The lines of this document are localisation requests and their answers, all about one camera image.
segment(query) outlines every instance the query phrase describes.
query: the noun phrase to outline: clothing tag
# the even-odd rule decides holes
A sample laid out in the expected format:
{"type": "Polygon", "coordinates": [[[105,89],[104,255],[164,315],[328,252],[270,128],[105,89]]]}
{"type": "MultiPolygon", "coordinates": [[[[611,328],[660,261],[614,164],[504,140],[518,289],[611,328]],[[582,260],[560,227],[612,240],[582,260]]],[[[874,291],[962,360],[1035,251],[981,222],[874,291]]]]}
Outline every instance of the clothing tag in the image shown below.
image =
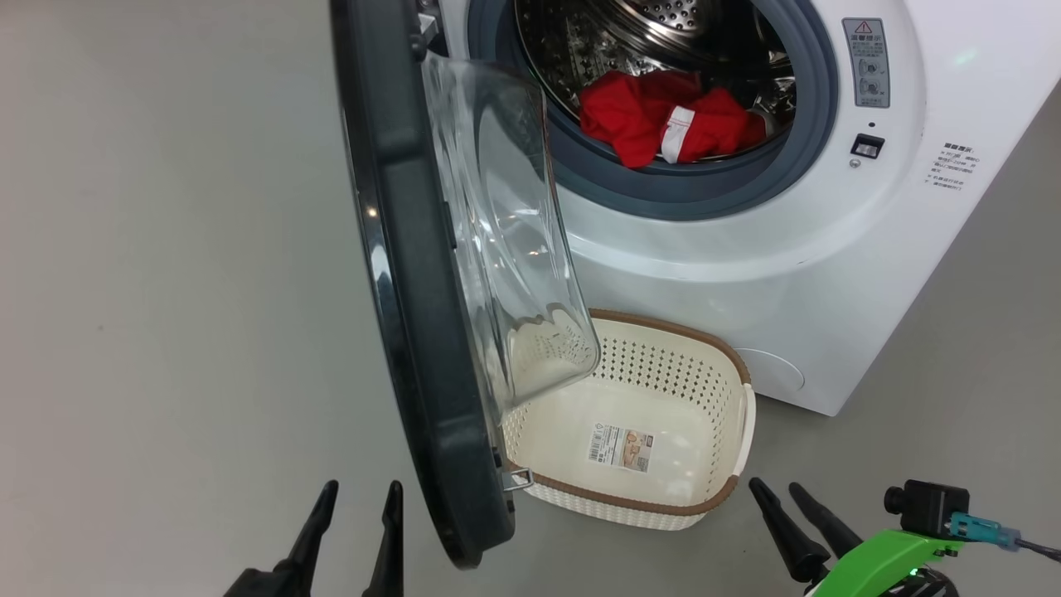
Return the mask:
{"type": "Polygon", "coordinates": [[[597,423],[590,436],[589,459],[598,464],[648,472],[653,437],[642,432],[597,423]]]}
{"type": "Polygon", "coordinates": [[[666,130],[663,131],[663,143],[660,153],[667,163],[678,163],[678,154],[681,153],[681,144],[685,142],[685,134],[693,123],[696,112],[681,106],[674,106],[671,110],[671,119],[666,122],[666,130]]]}

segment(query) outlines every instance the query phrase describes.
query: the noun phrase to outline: red clothing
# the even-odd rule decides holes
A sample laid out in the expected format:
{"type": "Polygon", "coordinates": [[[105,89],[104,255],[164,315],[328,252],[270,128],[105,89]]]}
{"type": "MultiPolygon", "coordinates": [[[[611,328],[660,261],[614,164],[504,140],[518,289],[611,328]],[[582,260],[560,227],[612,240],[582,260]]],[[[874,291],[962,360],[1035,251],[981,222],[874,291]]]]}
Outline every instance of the red clothing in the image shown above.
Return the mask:
{"type": "Polygon", "coordinates": [[[672,150],[677,150],[676,139],[680,145],[679,162],[734,153],[766,136],[762,117],[748,113],[726,89],[703,94],[695,74],[654,71],[633,76],[610,71],[579,99],[582,131],[611,144],[627,168],[650,163],[672,127],[676,130],[668,139],[672,150]],[[676,107],[693,113],[676,112],[676,107]]]}

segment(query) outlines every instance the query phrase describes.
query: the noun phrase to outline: laundry basket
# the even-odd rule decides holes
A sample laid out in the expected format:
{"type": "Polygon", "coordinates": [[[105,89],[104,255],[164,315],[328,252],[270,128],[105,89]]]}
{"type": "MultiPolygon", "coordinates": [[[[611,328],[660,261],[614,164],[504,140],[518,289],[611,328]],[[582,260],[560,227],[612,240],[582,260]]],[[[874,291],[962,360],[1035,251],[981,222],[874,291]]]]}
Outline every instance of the laundry basket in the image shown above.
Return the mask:
{"type": "Polygon", "coordinates": [[[748,370],[728,345],[688,328],[591,312],[601,363],[590,377],[508,411],[517,485],[590,516],[680,530],[736,488],[755,427],[748,370]]]}

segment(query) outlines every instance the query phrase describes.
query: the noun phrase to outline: washing machine door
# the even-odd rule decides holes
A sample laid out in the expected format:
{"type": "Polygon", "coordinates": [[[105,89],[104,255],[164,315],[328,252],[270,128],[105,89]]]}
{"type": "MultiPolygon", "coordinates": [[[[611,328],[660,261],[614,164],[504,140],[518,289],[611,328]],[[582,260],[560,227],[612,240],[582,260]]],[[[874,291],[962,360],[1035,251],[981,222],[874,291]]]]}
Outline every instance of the washing machine door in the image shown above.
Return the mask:
{"type": "Polygon", "coordinates": [[[395,397],[442,545],[474,567],[516,529],[503,415],[598,358],[557,211],[541,91],[429,52],[412,0],[332,0],[331,11],[395,397]]]}

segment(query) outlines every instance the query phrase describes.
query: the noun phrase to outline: cable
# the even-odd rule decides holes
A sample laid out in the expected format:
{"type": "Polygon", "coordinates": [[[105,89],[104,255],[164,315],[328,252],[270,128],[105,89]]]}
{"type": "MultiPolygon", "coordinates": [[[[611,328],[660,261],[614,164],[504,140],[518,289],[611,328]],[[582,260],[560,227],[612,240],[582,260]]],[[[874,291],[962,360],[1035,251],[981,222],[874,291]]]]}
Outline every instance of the cable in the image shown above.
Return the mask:
{"type": "Polygon", "coordinates": [[[1030,549],[1040,556],[1045,556],[1055,562],[1061,563],[1061,549],[1055,547],[1046,547],[1045,545],[1039,545],[1038,543],[1031,543],[1030,541],[1025,541],[1023,539],[1017,539],[1013,542],[1013,545],[1017,547],[1023,547],[1025,549],[1030,549]]]}

